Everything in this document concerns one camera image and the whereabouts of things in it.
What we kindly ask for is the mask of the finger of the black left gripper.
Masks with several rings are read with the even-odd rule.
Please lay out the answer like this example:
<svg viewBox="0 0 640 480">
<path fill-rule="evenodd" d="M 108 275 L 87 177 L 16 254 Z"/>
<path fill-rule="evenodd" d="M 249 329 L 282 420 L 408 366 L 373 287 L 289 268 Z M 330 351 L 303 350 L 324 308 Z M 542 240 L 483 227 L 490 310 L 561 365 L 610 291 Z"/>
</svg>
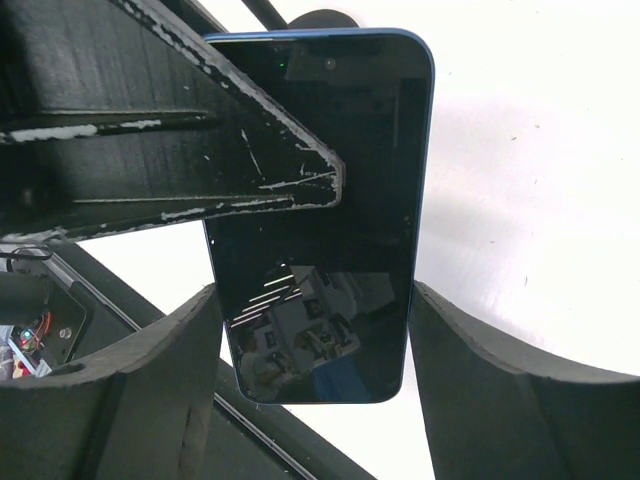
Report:
<svg viewBox="0 0 640 480">
<path fill-rule="evenodd" d="M 1 5 L 1 239 L 330 208 L 345 167 L 215 47 L 198 1 Z"/>
</svg>

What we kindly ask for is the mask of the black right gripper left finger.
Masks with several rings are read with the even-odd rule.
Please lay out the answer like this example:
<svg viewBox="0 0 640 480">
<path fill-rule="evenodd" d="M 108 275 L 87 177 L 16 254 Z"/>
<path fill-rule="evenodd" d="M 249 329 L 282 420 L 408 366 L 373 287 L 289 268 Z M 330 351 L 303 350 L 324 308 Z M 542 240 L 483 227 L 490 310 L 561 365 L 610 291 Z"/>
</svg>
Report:
<svg viewBox="0 0 640 480">
<path fill-rule="evenodd" d="M 2 478 L 198 478 L 221 333 L 210 284 L 100 351 L 3 382 Z"/>
</svg>

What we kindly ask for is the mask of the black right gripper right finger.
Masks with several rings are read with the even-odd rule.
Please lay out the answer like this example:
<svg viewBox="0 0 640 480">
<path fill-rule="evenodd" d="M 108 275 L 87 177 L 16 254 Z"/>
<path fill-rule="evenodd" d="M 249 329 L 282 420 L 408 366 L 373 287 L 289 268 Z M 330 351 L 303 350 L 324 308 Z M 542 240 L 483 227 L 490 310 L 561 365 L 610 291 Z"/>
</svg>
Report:
<svg viewBox="0 0 640 480">
<path fill-rule="evenodd" d="M 639 380 L 527 344 L 423 283 L 410 343 L 439 479 L 635 479 Z"/>
</svg>

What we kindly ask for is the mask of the black smartphone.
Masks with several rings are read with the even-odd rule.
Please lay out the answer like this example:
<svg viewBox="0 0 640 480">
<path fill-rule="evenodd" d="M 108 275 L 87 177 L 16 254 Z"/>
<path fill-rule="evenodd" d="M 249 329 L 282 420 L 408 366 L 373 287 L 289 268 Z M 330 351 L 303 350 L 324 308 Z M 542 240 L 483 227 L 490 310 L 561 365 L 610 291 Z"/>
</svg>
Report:
<svg viewBox="0 0 640 480">
<path fill-rule="evenodd" d="M 379 403 L 400 389 L 435 64 L 392 29 L 209 37 L 346 167 L 330 209 L 210 221 L 241 392 L 263 404 Z"/>
</svg>

